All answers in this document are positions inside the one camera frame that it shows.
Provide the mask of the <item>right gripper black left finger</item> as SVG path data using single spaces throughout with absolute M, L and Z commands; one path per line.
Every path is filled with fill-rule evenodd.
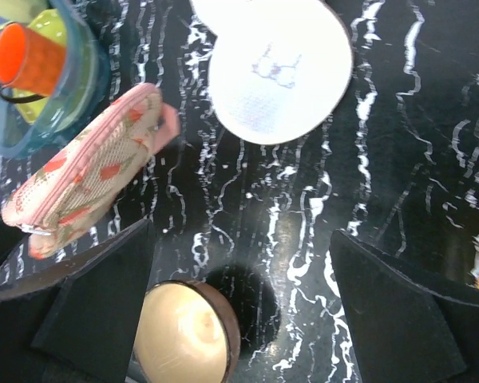
M 123 382 L 152 265 L 153 226 L 0 286 L 0 382 Z

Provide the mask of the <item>pink floral mesh laundry bag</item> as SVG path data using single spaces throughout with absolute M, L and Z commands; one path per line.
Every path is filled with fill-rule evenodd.
M 2 220 L 28 234 L 30 257 L 49 258 L 94 226 L 179 132 L 160 89 L 135 85 L 10 195 Z

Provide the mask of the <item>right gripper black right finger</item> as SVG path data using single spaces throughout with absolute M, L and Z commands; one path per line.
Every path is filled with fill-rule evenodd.
M 364 382 L 479 382 L 479 290 L 331 235 L 335 280 Z

